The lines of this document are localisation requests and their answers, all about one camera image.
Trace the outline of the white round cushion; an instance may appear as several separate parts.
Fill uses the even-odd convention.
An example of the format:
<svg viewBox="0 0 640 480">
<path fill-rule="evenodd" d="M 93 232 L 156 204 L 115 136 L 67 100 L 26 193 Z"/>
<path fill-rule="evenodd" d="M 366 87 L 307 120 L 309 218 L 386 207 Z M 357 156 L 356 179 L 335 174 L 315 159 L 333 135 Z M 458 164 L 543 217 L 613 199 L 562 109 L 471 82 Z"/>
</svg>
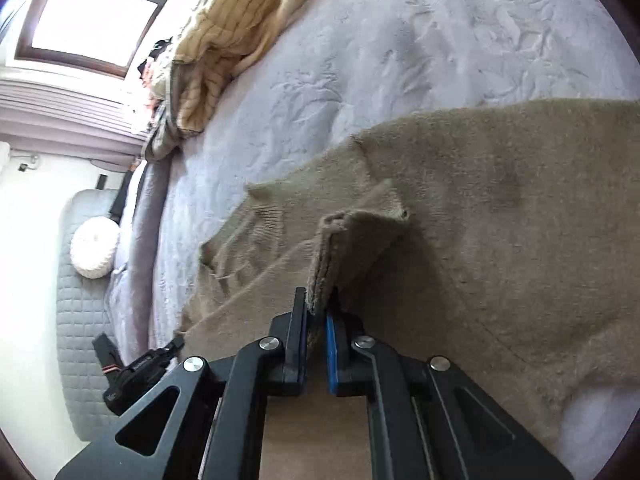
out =
<svg viewBox="0 0 640 480">
<path fill-rule="evenodd" d="M 104 216 L 82 222 L 70 241 L 70 262 L 90 280 L 104 278 L 113 270 L 119 242 L 119 225 Z"/>
</svg>

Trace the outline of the grey quilted headboard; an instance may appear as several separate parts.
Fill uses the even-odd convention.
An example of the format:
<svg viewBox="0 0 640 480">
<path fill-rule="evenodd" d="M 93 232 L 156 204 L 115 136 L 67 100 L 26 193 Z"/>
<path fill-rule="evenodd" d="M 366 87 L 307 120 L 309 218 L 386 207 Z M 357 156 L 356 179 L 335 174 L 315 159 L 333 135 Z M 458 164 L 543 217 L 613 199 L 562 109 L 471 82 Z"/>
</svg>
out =
<svg viewBox="0 0 640 480">
<path fill-rule="evenodd" d="M 107 214 L 114 190 L 80 191 L 65 207 L 56 277 L 56 350 L 62 393 L 70 422 L 79 440 L 89 442 L 114 419 L 103 393 L 107 380 L 93 348 L 93 339 L 107 334 L 114 339 L 104 297 L 109 278 L 84 278 L 70 260 L 70 242 L 86 220 Z"/>
</svg>

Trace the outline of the lavender embossed bedspread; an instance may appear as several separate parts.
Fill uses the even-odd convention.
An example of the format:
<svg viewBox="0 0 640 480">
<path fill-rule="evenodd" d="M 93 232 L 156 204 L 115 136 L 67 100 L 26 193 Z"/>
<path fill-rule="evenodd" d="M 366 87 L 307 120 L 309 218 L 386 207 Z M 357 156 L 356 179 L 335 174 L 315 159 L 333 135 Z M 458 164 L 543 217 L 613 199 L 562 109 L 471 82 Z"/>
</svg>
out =
<svg viewBox="0 0 640 480">
<path fill-rule="evenodd" d="M 200 250 L 249 186 L 412 115 L 634 101 L 639 65 L 598 0 L 307 0 L 172 156 L 150 341 L 182 330 Z"/>
</svg>

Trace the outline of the grey duvet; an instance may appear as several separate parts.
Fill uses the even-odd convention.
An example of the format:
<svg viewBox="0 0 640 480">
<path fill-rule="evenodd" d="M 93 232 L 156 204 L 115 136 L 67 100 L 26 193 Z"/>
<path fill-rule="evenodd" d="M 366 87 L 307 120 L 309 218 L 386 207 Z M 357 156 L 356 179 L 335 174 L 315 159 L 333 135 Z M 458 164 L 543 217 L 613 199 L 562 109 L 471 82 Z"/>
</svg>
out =
<svg viewBox="0 0 640 480">
<path fill-rule="evenodd" d="M 128 364 L 149 349 L 152 281 L 170 161 L 144 160 L 129 181 L 114 269 L 105 295 L 115 344 Z"/>
</svg>

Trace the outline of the mauve curtain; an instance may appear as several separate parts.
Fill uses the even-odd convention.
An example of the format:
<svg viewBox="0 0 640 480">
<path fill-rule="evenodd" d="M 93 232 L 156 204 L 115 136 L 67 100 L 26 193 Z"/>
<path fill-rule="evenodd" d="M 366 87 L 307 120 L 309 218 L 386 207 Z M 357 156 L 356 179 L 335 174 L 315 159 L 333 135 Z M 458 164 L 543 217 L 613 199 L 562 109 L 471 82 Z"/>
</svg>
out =
<svg viewBox="0 0 640 480">
<path fill-rule="evenodd" d="M 38 82 L 1 81 L 1 140 L 15 151 L 94 159 L 126 166 L 141 153 L 119 102 Z"/>
</svg>

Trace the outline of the olive grey garment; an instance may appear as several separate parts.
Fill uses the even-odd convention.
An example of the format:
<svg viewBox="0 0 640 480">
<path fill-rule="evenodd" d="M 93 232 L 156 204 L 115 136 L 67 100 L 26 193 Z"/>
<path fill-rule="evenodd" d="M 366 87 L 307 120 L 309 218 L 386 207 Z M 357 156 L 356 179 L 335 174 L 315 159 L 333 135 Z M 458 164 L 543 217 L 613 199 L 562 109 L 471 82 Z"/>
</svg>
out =
<svg viewBox="0 0 640 480">
<path fill-rule="evenodd" d="M 149 95 L 152 115 L 142 148 L 142 156 L 149 162 L 164 159 L 182 140 L 182 131 L 178 126 L 180 96 L 184 89 L 182 76 L 180 65 L 169 62 L 151 80 Z"/>
</svg>

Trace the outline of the olive knit sweater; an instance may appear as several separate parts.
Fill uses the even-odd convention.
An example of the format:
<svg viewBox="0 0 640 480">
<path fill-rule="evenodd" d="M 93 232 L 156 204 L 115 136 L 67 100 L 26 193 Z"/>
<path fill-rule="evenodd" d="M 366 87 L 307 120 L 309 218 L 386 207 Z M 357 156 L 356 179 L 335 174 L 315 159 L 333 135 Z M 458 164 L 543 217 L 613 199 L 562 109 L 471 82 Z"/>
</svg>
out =
<svg viewBox="0 0 640 480">
<path fill-rule="evenodd" d="M 231 356 L 308 290 L 453 359 L 579 479 L 639 408 L 639 105 L 412 115 L 251 185 L 200 250 L 186 352 Z"/>
</svg>

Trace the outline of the black hanging clothes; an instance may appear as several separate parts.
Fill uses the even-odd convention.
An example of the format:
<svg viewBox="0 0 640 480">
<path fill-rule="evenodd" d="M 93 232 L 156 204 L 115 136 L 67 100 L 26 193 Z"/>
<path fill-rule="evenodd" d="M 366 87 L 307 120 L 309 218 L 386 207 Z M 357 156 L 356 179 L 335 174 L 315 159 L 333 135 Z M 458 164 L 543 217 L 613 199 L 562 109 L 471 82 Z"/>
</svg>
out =
<svg viewBox="0 0 640 480">
<path fill-rule="evenodd" d="M 150 65 L 151 62 L 155 62 L 157 58 L 171 45 L 171 40 L 171 37 L 168 39 L 157 40 L 146 58 L 137 67 L 140 77 L 143 77 L 146 66 Z"/>
</svg>

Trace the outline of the window with brown frame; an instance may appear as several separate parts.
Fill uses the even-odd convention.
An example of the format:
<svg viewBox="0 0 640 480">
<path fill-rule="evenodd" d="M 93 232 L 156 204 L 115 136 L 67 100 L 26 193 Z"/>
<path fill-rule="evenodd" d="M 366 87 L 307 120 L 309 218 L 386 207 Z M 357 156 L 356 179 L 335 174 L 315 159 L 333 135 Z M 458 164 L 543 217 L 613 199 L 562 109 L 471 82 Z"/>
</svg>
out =
<svg viewBox="0 0 640 480">
<path fill-rule="evenodd" d="M 15 57 L 126 76 L 168 0 L 32 0 Z"/>
</svg>

